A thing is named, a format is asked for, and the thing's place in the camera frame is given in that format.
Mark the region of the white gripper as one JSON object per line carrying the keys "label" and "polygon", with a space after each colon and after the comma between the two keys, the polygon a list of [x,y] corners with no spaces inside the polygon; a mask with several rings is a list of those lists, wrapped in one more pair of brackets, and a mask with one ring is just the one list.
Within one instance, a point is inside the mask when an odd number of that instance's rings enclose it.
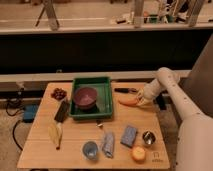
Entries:
{"label": "white gripper", "polygon": [[144,95],[144,90],[140,89],[136,95],[137,106],[144,106],[151,102],[150,99],[146,98]]}

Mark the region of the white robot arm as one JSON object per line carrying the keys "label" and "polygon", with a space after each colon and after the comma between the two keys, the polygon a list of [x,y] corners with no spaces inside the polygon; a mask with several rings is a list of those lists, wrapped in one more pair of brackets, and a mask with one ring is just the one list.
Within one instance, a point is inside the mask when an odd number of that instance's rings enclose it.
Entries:
{"label": "white robot arm", "polygon": [[138,93],[139,105],[166,90],[182,123],[179,127],[175,171],[213,171],[213,118],[206,115],[180,88],[179,75],[161,67],[156,77]]}

